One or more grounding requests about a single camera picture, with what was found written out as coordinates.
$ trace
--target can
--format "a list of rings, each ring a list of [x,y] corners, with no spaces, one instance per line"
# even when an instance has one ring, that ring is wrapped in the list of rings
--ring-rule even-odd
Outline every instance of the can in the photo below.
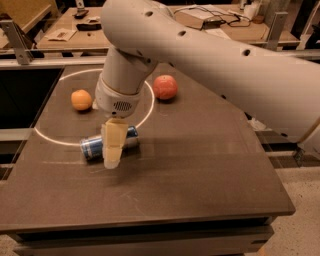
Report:
[[[123,148],[133,148],[138,145],[139,141],[137,129],[134,126],[129,126]],[[102,158],[102,136],[94,135],[80,140],[80,148],[87,160]]]

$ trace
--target equipment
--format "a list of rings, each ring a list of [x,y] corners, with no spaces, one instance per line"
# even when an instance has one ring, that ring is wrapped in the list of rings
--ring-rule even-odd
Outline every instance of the equipment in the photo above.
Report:
[[[145,78],[166,62],[318,156],[317,64],[187,28],[148,0],[108,0],[101,23],[114,45],[96,88],[107,118],[132,114]]]

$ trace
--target gray floor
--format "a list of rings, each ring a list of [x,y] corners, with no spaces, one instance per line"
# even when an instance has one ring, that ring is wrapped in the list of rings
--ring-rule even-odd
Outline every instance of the gray floor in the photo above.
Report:
[[[286,29],[290,30],[301,0],[289,6]],[[258,253],[246,256],[320,255],[320,166],[276,169],[292,199],[296,213],[272,224],[275,234]],[[0,236],[0,256],[12,256],[15,242]]]

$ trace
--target soda can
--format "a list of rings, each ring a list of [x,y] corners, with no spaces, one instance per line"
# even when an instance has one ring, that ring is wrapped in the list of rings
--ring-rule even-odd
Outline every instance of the soda can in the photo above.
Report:
[[[133,148],[139,145],[138,132],[134,126],[128,127],[127,137],[123,148]],[[94,135],[80,140],[80,148],[87,160],[102,158],[102,136]]]

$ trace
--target cylindrical object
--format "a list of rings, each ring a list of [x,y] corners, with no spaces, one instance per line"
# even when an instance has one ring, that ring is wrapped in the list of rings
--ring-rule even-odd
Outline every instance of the cylindrical object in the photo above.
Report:
[[[257,12],[257,8],[255,8],[254,6],[251,5],[246,5],[246,7],[244,7],[244,11],[243,14],[244,16],[246,16],[249,20],[252,20],[252,18],[255,16]]]
[[[128,127],[127,138],[123,148],[133,148],[139,144],[138,132],[134,126]],[[102,157],[102,136],[95,135],[82,139],[80,147],[83,155],[87,160],[97,159]]]
[[[244,7],[247,4],[247,0],[240,0],[240,10],[244,10]]]

